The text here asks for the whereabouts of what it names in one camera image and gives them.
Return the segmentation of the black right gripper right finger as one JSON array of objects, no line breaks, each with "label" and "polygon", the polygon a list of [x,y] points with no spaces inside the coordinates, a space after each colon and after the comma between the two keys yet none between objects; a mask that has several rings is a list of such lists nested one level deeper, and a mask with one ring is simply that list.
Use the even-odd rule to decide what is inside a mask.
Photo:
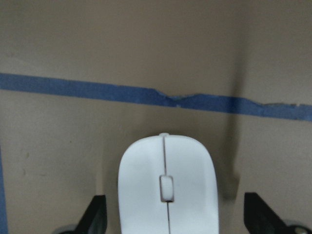
[{"label": "black right gripper right finger", "polygon": [[257,193],[244,194],[244,225],[250,234],[292,234]]}]

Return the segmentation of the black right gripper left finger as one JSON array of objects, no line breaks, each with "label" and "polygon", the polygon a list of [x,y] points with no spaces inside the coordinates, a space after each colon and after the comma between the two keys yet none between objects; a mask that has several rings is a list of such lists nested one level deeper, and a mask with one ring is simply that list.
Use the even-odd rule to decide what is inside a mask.
[{"label": "black right gripper left finger", "polygon": [[107,230],[106,196],[92,198],[78,225],[75,234],[105,234]]}]

